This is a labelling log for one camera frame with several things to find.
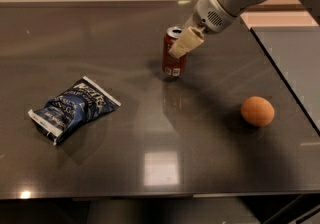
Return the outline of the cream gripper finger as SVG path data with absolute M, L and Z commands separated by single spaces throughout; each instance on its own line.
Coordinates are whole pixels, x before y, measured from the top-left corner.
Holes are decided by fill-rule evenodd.
M 180 58 L 200 46 L 203 42 L 204 35 L 201 30 L 196 27 L 187 27 L 173 43 L 169 54 L 174 58 Z

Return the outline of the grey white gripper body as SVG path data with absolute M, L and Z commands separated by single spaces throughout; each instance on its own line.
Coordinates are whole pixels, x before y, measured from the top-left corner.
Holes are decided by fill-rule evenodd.
M 184 28 L 194 27 L 205 34 L 217 34 L 237 18 L 231 10 L 233 0 L 198 0 Z

